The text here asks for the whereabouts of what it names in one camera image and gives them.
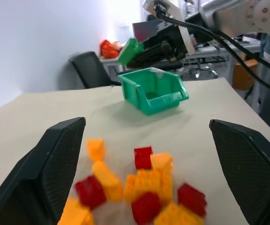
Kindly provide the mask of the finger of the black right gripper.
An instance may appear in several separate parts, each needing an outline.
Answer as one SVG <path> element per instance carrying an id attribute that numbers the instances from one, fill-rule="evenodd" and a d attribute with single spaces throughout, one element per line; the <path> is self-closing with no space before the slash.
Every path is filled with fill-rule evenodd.
<path id="1" fill-rule="evenodd" d="M 167 56 L 172 53 L 172 48 L 167 41 L 162 41 L 155 45 L 143 44 L 144 50 L 138 56 Z"/>
<path id="2" fill-rule="evenodd" d="M 164 55 L 137 55 L 126 64 L 127 68 L 147 68 L 162 60 L 166 60 Z"/>

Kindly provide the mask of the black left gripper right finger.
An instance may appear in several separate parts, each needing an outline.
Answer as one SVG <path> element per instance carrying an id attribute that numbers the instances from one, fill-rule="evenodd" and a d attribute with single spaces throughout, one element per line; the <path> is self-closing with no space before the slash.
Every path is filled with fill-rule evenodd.
<path id="1" fill-rule="evenodd" d="M 258 131 L 222 120 L 209 128 L 227 184 L 250 225 L 270 225 L 270 142 Z"/>

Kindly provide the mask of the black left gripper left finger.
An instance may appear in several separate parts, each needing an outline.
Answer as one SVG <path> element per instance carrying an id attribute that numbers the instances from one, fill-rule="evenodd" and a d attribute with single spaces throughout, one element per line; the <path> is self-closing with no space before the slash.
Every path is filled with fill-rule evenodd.
<path id="1" fill-rule="evenodd" d="M 0 225 L 56 225 L 78 164 L 84 117 L 48 128 L 0 186 Z"/>

